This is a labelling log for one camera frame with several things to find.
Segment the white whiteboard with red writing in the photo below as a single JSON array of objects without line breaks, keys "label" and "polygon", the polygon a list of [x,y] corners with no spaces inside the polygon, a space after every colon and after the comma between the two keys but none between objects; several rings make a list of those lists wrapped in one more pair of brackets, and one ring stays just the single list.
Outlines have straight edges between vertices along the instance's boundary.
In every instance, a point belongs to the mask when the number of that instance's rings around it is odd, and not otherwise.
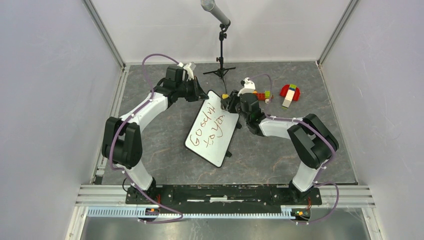
[{"label": "white whiteboard with red writing", "polygon": [[221,109],[221,97],[214,91],[207,92],[198,114],[184,141],[184,146],[220,168],[229,157],[229,146],[239,121],[237,113]]}]

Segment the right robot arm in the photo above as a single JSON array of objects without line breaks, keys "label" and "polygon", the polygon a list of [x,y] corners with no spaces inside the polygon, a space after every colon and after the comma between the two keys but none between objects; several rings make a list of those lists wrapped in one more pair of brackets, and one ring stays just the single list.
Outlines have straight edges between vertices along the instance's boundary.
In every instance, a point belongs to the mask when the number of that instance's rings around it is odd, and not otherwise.
[{"label": "right robot arm", "polygon": [[252,134],[291,140],[300,158],[300,165],[289,183],[288,196],[295,204],[306,201],[318,173],[339,149],[338,140],[324,123],[312,113],[301,118],[267,115],[254,93],[239,94],[233,91],[231,94],[223,94],[220,102],[223,110],[242,117]]}]

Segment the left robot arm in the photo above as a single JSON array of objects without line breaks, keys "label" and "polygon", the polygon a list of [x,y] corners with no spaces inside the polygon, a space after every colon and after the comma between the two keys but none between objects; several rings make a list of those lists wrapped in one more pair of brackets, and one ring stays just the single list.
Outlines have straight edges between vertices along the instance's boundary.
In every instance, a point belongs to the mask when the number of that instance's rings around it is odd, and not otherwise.
[{"label": "left robot arm", "polygon": [[157,190],[154,178],[142,163],[142,132],[160,113],[179,99],[187,102],[207,100],[209,97],[194,75],[193,62],[170,65],[150,94],[130,112],[120,117],[109,117],[105,122],[101,154],[113,170],[122,171],[138,190],[145,204],[153,203]]}]

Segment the black microphone tripod stand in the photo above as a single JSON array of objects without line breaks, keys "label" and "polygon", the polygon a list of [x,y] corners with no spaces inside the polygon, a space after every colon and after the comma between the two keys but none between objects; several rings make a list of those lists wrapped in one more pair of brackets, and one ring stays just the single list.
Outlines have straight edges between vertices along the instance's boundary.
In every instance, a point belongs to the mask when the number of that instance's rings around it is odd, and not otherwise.
[{"label": "black microphone tripod stand", "polygon": [[219,25],[220,32],[219,32],[218,39],[219,39],[219,42],[220,42],[220,56],[218,56],[216,58],[216,61],[219,63],[219,68],[217,70],[207,71],[207,72],[202,73],[203,75],[214,74],[214,75],[218,76],[219,79],[221,79],[221,81],[224,85],[224,92],[225,93],[228,92],[227,84],[226,84],[226,81],[225,81],[225,75],[228,73],[228,71],[236,69],[236,67],[229,67],[229,68],[224,67],[223,42],[227,38],[227,30],[228,30],[230,25],[231,25],[231,22],[229,22],[228,24],[221,23]]}]

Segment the red toy block car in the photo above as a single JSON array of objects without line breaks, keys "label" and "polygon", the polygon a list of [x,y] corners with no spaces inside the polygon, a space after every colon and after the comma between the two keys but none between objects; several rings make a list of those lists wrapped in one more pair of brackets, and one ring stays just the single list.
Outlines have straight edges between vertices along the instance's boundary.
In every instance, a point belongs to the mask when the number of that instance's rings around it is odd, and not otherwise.
[{"label": "red toy block car", "polygon": [[271,99],[274,98],[274,96],[271,94],[270,91],[265,91],[265,92],[254,91],[253,93],[256,96],[258,101],[264,102],[265,104],[269,104],[271,102]]}]

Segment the red white toy block figure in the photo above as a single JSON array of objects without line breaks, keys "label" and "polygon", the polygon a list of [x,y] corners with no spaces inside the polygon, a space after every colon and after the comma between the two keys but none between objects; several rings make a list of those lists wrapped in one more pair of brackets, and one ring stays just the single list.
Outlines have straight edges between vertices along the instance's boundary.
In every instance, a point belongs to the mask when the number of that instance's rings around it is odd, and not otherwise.
[{"label": "red white toy block figure", "polygon": [[293,101],[299,100],[301,91],[295,84],[286,84],[281,88],[279,95],[284,98],[281,107],[288,109]]}]

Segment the grey microphone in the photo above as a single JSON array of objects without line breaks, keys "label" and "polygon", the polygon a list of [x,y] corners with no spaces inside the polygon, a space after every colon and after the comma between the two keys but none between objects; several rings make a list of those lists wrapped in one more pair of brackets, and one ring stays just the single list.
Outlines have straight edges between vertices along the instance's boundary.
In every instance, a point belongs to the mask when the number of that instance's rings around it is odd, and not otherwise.
[{"label": "grey microphone", "polygon": [[200,0],[200,5],[204,11],[214,16],[221,24],[229,26],[231,20],[222,12],[214,0]]}]

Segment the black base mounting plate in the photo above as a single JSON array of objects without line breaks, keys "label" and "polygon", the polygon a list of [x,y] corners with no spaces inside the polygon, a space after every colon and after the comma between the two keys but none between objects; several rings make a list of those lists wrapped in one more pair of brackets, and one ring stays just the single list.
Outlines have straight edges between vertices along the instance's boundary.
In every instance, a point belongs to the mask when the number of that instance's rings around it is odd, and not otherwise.
[{"label": "black base mounting plate", "polygon": [[125,203],[146,205],[153,213],[159,203],[161,214],[276,214],[282,206],[310,207],[323,203],[312,187],[305,193],[278,184],[186,184],[156,185],[143,195],[135,187],[126,189]]}]

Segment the left corner aluminium post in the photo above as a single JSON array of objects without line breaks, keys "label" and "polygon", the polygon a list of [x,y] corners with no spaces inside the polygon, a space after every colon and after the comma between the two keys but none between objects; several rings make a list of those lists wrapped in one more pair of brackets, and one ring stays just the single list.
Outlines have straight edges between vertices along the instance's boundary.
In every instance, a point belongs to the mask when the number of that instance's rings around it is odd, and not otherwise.
[{"label": "left corner aluminium post", "polygon": [[92,0],[82,0],[83,4],[85,5],[91,19],[93,20],[94,24],[96,25],[97,29],[100,32],[100,35],[102,36],[103,40],[105,41],[107,47],[109,48],[112,56],[114,57],[117,64],[124,69],[126,67],[126,63],[123,60],[121,54],[118,51],[117,46],[115,45],[114,41],[112,40],[111,35],[109,34],[106,25],[104,24],[99,12],[97,11],[94,3]]}]

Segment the corner aluminium post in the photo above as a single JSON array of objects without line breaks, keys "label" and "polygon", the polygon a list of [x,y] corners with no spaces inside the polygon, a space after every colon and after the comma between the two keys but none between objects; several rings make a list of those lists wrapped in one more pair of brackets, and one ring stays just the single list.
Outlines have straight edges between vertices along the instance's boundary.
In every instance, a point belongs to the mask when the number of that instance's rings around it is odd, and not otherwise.
[{"label": "corner aluminium post", "polygon": [[106,25],[104,24],[99,12],[97,11],[94,3],[92,0],[82,0],[83,4],[85,5],[91,19],[93,20],[94,24],[96,25],[97,29],[100,32],[100,35],[102,36],[103,40],[105,41],[107,47],[109,48],[112,56],[114,57],[117,64],[124,69],[126,67],[126,63],[123,60],[121,54],[118,51],[117,46],[115,45],[114,41],[112,40],[111,35],[109,34]]},{"label": "corner aluminium post", "polygon": [[323,63],[325,62],[325,60],[329,56],[331,50],[333,49],[334,45],[336,44],[340,34],[344,30],[346,24],[348,23],[351,15],[355,11],[355,8],[357,7],[359,2],[360,2],[359,0],[350,0],[348,2],[341,18],[339,19],[339,21],[338,21],[335,29],[333,30],[329,40],[327,41],[323,51],[321,52],[319,58],[316,61],[319,68],[323,65]]}]

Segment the aluminium frame rail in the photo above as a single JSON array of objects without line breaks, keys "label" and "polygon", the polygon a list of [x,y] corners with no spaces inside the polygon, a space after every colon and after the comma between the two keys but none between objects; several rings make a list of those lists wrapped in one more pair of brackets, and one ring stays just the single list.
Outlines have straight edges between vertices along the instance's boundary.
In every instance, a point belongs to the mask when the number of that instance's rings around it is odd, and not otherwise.
[{"label": "aluminium frame rail", "polygon": [[[313,208],[321,210],[337,209],[372,209],[375,208],[375,201],[371,196],[371,191],[367,186],[360,185],[340,185],[322,186],[319,189],[321,204],[314,205]],[[190,200],[189,209],[181,210],[180,213],[166,212],[151,213],[151,210],[158,210],[155,204],[127,204],[125,202],[127,194],[118,185],[82,185],[80,187],[75,206],[85,207],[89,217],[112,217],[112,218],[137,218],[137,219],[159,219],[174,220],[178,217],[182,219],[284,219],[294,220],[295,213],[302,208],[301,205],[278,204],[276,209],[270,209],[270,204],[263,200],[254,201],[259,206],[254,209],[252,206],[237,206],[234,211],[230,210],[233,202],[222,197],[214,198],[213,203],[217,204],[212,211],[206,212],[207,201]]]}]

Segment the right corner aluminium post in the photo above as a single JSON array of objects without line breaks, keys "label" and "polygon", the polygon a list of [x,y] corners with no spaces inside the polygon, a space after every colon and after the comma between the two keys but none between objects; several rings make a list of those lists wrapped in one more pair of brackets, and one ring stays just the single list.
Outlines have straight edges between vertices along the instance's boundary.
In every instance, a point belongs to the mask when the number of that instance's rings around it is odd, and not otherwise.
[{"label": "right corner aluminium post", "polygon": [[339,21],[338,21],[335,29],[333,30],[329,40],[327,41],[323,51],[321,52],[319,58],[316,61],[319,68],[323,65],[323,63],[325,62],[325,60],[329,56],[331,50],[333,49],[334,45],[336,44],[340,34],[344,30],[346,24],[348,23],[351,15],[355,11],[355,8],[357,7],[359,2],[360,2],[359,0],[350,0],[348,2],[341,18],[339,19]]}]

